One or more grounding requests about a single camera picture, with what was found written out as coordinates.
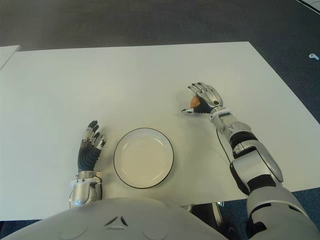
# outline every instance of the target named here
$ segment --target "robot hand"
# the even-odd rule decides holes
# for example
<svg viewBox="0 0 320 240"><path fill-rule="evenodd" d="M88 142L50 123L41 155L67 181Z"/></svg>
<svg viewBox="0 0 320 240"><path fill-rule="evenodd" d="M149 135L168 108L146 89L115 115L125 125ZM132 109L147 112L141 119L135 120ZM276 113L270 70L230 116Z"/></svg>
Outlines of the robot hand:
<svg viewBox="0 0 320 240"><path fill-rule="evenodd" d="M78 154L78 171L93 171L100 156L102 147L106 144L106 135L103 134L97 145L97 138L100 136L98 121L92 121L85 129L80 150Z"/></svg>
<svg viewBox="0 0 320 240"><path fill-rule="evenodd" d="M106 135L103 134L97 141L100 136L99 132L96 133L98 128L98 121L94 120L84 131L78 154L78 174L76 180L71 182L73 191L69 197L70 208L102 199L102 180L94 168L106 144Z"/></svg>
<svg viewBox="0 0 320 240"><path fill-rule="evenodd" d="M195 96L192 98L191 108L183 109L183 113L210 114L213 109L223 107L222 98L212 86L198 82L192 83L188 88Z"/></svg>

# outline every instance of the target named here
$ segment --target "black cable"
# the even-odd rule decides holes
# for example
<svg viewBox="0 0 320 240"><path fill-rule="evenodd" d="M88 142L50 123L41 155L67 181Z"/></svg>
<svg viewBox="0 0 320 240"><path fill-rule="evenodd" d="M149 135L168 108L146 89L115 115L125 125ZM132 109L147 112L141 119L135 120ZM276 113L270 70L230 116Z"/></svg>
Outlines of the black cable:
<svg viewBox="0 0 320 240"><path fill-rule="evenodd" d="M228 158L229 163L231 164L230 158L229 158L229 156L228 156L228 154L227 154L227 152L226 152L226 150L225 150L225 148L224 148L224 146L222 145L222 142L221 142L221 140L220 140L219 133L218 133L218 129L216 129L216 136L218 137L219 143L221 144L221 147L222 147L222 149L223 149L226 157Z"/></svg>

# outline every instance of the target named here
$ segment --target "white plate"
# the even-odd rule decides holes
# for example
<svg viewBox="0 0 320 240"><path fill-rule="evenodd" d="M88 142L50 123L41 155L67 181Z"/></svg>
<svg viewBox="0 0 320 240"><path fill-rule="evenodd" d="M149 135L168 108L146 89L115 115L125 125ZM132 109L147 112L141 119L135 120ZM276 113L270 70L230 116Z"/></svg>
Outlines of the white plate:
<svg viewBox="0 0 320 240"><path fill-rule="evenodd" d="M152 128L138 128L127 133L116 146L113 157L116 174L137 189L159 184L169 174L173 162L171 143Z"/></svg>

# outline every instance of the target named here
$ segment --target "brown egg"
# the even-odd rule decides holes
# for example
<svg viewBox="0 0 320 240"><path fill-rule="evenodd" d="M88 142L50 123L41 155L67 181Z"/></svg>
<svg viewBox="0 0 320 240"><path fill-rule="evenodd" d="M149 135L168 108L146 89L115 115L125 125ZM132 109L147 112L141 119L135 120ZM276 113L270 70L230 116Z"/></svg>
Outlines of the brown egg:
<svg viewBox="0 0 320 240"><path fill-rule="evenodd" d="M195 107L198 106L199 104L200 104L199 98L198 98L197 96L194 96L194 97L191 99L191 103L190 103L191 108L195 108Z"/></svg>

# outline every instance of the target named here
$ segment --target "white table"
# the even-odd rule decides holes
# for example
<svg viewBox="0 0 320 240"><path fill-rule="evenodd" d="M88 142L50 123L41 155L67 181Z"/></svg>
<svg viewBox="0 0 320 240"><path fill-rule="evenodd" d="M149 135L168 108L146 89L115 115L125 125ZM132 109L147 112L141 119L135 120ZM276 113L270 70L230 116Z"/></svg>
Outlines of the white table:
<svg viewBox="0 0 320 240"><path fill-rule="evenodd" d="M95 168L102 171L104 198L179 206L245 198L209 116L180 113L193 82L214 86L252 127L281 167L285 187L319 187L320 126L248 42L24 51L1 71L0 220L68 209L91 120L108 135ZM118 141L141 127L164 133L174 150L171 173L150 189L125 185L113 166Z"/></svg>
<svg viewBox="0 0 320 240"><path fill-rule="evenodd" d="M20 46L0 46L0 70L5 66L5 64L9 61L12 55L19 51Z"/></svg>

